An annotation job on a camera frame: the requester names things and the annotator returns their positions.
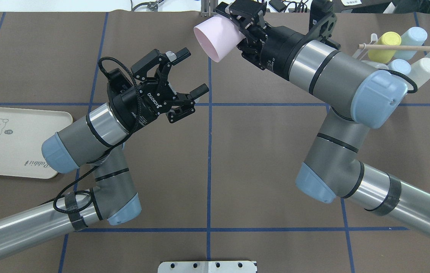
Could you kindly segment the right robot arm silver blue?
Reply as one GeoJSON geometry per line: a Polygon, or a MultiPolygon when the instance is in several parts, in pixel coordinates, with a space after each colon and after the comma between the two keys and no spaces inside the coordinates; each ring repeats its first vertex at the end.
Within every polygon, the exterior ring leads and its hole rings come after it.
{"type": "Polygon", "coordinates": [[[385,123],[408,93],[407,76],[376,69],[340,52],[331,40],[333,3],[314,0],[307,34],[274,27],[267,4],[221,2],[215,12],[242,34],[242,56],[331,107],[295,180],[324,203],[342,197],[375,215],[402,222],[430,237],[430,194],[357,160],[370,129],[385,123]]]}

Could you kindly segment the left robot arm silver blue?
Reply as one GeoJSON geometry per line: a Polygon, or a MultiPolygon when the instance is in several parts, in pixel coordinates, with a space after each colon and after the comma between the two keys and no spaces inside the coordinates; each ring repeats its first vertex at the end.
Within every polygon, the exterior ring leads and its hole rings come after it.
{"type": "Polygon", "coordinates": [[[46,163],[59,173],[90,164],[96,186],[68,191],[70,183],[52,200],[0,219],[0,260],[102,220],[119,225],[140,214],[122,145],[162,114],[174,123],[195,112],[196,100],[208,86],[183,94],[168,81],[170,70],[190,55],[187,48],[165,53],[153,49],[131,68],[113,57],[98,60],[108,81],[108,102],[54,133],[41,147],[46,163]]]}

